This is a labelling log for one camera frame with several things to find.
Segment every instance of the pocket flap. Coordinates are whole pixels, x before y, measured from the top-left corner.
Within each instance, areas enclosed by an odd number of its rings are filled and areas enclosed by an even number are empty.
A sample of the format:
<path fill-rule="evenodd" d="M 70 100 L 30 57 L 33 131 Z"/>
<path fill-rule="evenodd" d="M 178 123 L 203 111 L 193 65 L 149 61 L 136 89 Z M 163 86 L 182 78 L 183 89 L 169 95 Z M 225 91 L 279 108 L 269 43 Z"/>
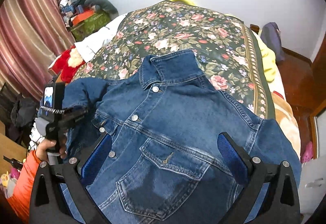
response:
<path fill-rule="evenodd" d="M 97 128 L 100 129 L 104 127 L 105 132 L 112 136 L 115 132 L 118 124 L 110 118 L 103 117 L 99 114 L 95 114 L 94 118 L 92 119 L 92 124 Z"/>
<path fill-rule="evenodd" d="M 146 140 L 140 150 L 157 167 L 183 174 L 194 180 L 200 180 L 209 167 L 209 163 L 152 138 Z"/>

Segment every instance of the pink slipper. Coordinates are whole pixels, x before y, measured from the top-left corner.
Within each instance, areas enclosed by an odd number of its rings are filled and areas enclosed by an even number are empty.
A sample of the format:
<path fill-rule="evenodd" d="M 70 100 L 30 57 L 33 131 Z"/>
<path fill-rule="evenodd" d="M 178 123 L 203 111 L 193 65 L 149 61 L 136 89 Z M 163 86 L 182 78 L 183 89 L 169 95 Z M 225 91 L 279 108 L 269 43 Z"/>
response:
<path fill-rule="evenodd" d="M 313 156 L 314 156 L 314 152 L 312 150 L 312 142 L 310 141 L 307 146 L 306 146 L 306 149 L 304 151 L 304 154 L 302 155 L 301 157 L 301 163 L 304 163 L 304 162 L 307 162 L 307 161 L 310 161 Z"/>

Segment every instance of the wooden floor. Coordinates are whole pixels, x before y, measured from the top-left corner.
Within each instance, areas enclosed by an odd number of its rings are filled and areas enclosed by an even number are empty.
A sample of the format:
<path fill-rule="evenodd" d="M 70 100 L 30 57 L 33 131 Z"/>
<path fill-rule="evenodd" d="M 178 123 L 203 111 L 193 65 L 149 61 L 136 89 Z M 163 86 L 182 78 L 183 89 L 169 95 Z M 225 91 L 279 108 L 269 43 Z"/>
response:
<path fill-rule="evenodd" d="M 322 102 L 322 88 L 314 80 L 309 63 L 285 54 L 286 59 L 278 64 L 285 96 L 296 118 L 301 138 L 301 156 L 311 141 L 309 114 Z"/>

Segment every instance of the denim jacket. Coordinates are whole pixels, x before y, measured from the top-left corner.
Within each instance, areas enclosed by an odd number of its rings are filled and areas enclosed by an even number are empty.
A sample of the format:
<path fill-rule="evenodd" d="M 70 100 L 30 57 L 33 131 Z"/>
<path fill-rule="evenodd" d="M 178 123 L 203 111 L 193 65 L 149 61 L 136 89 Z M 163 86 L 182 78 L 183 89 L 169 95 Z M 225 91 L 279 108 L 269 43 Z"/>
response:
<path fill-rule="evenodd" d="M 72 106 L 88 107 L 89 114 L 68 133 L 68 158 L 94 143 L 100 130 L 112 137 L 111 152 L 87 186 L 112 224 L 218 223 L 242 190 L 217 148 L 224 131 L 251 157 L 287 160 L 299 185 L 300 161 L 277 122 L 215 90 L 191 50 L 147 56 L 128 79 L 78 79 L 65 90 L 63 107 Z"/>

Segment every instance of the door frame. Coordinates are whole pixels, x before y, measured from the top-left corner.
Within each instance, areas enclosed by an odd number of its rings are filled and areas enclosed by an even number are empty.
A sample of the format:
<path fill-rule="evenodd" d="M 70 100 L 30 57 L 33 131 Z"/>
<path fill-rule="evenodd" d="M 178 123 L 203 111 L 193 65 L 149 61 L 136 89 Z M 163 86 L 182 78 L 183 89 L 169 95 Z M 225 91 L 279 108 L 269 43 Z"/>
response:
<path fill-rule="evenodd" d="M 326 110 L 326 100 L 324 100 L 310 115 L 310 125 L 311 125 L 311 134 L 312 134 L 312 145 L 313 145 L 313 158 L 317 159 L 319 157 L 319 146 L 318 146 L 318 130 L 316 119 L 318 115 Z"/>

